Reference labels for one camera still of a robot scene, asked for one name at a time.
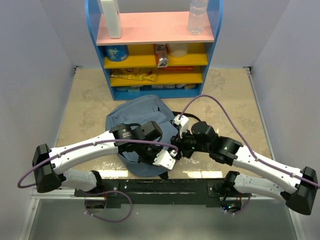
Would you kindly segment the blue-grey fabric backpack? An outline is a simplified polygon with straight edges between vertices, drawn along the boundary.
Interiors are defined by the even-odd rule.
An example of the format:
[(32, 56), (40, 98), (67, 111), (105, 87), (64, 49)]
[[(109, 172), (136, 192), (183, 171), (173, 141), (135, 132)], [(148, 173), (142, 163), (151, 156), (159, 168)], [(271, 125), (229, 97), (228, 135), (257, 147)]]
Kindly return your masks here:
[[(178, 134), (178, 130), (171, 123), (177, 114), (177, 111), (171, 111), (158, 96), (146, 95), (123, 103), (110, 112), (106, 116), (105, 130), (108, 131), (119, 124), (144, 125), (149, 121), (155, 121), (163, 132), (161, 142), (169, 144), (170, 138)], [(169, 177), (168, 170), (164, 167), (139, 163), (135, 152), (124, 152), (118, 157), (125, 167), (138, 177)]]

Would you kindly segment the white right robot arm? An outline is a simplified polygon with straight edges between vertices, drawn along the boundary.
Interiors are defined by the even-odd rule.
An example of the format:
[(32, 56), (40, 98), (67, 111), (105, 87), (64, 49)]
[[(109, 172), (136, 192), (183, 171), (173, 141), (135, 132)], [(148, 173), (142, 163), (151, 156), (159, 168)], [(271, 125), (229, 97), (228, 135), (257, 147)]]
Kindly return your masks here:
[(254, 152), (249, 146), (229, 137), (219, 136), (205, 121), (188, 123), (172, 120), (179, 133), (171, 138), (179, 154), (189, 158), (194, 152), (207, 153), (211, 159), (257, 175), (252, 177), (230, 171), (216, 191), (225, 196), (255, 194), (285, 202), (285, 205), (302, 215), (309, 216), (320, 187), (317, 173), (311, 167), (302, 169), (284, 165)]

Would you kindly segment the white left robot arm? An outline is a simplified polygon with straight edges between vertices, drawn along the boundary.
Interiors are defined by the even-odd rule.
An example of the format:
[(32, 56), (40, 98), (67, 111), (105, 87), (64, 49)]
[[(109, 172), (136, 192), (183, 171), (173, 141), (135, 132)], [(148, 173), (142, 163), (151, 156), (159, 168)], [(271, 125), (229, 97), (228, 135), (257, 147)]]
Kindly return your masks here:
[(60, 187), (80, 189), (99, 196), (104, 190), (97, 171), (83, 172), (74, 167), (90, 160), (123, 152), (134, 152), (138, 159), (152, 164), (163, 147), (158, 144), (163, 132), (155, 121), (143, 125), (124, 124), (78, 143), (49, 148), (47, 144), (36, 147), (32, 166), (38, 193), (48, 193)]

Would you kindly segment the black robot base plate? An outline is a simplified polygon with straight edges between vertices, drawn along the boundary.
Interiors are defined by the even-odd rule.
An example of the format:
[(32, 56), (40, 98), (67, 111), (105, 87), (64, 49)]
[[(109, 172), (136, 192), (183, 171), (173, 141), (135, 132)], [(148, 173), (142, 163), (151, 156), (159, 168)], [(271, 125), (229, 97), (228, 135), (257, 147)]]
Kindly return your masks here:
[(223, 178), (103, 179), (107, 191), (127, 194), (135, 205), (203, 205), (219, 208), (226, 198), (236, 198), (235, 190), (224, 192)]

